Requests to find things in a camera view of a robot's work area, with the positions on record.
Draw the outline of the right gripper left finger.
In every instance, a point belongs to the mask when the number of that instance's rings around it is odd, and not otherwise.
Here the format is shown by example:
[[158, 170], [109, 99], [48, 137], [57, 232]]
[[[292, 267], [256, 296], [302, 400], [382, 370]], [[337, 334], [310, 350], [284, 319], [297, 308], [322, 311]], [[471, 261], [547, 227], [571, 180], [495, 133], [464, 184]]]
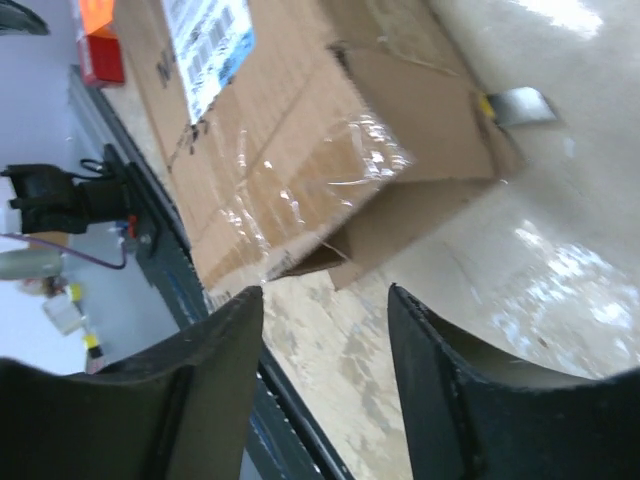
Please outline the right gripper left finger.
[[94, 374], [1, 362], [5, 479], [236, 479], [257, 383], [263, 292]]

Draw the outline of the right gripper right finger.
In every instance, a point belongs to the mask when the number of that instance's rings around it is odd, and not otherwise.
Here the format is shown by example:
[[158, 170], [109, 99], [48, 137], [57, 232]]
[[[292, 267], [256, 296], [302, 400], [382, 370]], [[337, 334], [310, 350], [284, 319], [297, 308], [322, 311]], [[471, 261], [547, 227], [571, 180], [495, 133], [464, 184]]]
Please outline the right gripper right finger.
[[589, 380], [522, 360], [399, 285], [388, 330], [417, 479], [635, 479], [639, 372]]

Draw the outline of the brown cardboard express box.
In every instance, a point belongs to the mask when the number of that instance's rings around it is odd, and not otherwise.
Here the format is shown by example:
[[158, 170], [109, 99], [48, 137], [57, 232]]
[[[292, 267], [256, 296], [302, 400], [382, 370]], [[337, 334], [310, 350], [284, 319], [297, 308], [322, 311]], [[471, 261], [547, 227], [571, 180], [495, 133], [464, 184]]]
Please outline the brown cardboard express box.
[[119, 1], [114, 24], [214, 297], [342, 289], [523, 165], [424, 1]]

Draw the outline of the yellow black utility knife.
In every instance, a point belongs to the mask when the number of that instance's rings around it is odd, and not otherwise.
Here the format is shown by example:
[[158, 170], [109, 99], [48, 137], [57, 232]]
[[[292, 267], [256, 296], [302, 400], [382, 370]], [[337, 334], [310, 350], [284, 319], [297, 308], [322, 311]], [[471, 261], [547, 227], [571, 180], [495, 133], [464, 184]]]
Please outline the yellow black utility knife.
[[557, 120], [546, 97], [533, 87], [517, 87], [485, 94], [480, 99], [480, 107], [502, 128]]

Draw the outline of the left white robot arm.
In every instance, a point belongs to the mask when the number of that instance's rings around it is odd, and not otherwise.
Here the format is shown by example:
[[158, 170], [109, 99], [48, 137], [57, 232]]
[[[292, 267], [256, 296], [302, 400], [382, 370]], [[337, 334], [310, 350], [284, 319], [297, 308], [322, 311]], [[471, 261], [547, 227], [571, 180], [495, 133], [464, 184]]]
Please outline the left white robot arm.
[[82, 158], [81, 175], [53, 164], [12, 164], [1, 171], [14, 192], [3, 206], [7, 233], [84, 234], [93, 224], [138, 215], [133, 187], [117, 150], [106, 144], [101, 160]]

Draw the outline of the red small box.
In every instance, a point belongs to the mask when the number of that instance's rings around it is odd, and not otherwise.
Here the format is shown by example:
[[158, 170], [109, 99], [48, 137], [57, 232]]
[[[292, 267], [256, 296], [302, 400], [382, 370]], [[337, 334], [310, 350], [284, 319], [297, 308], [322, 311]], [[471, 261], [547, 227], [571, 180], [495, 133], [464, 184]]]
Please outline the red small box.
[[124, 85], [125, 69], [117, 35], [114, 38], [88, 35], [84, 31], [78, 1], [70, 0], [69, 3], [84, 83], [98, 88]]

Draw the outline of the orange carton box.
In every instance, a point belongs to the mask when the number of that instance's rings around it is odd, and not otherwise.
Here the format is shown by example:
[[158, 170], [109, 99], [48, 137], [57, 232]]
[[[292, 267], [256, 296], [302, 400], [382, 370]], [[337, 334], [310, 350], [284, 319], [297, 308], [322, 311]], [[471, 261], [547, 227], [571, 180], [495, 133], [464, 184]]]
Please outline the orange carton box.
[[84, 31], [105, 38], [116, 36], [113, 29], [114, 0], [79, 0], [78, 6]]

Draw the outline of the aluminium frame rail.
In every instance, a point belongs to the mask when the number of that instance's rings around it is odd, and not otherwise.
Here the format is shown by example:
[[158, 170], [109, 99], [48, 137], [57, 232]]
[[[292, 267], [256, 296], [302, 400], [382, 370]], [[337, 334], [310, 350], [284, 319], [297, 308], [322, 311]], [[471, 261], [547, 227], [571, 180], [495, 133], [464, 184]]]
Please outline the aluminium frame rail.
[[125, 162], [133, 161], [136, 145], [106, 95], [84, 83], [78, 65], [69, 67], [68, 79], [74, 155], [101, 160], [104, 146], [111, 144]]

